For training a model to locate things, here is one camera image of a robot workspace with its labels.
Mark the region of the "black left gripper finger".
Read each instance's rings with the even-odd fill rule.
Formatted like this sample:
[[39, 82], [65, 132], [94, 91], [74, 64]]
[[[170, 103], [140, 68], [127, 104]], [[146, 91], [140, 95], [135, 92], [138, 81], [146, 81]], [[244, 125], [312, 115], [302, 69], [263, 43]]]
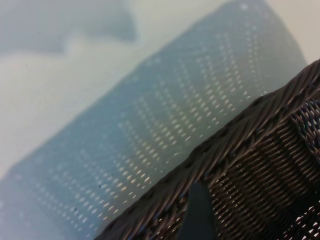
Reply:
[[178, 240], [215, 240], [215, 216], [209, 189], [194, 183], [189, 190], [188, 205], [183, 223], [177, 233]]

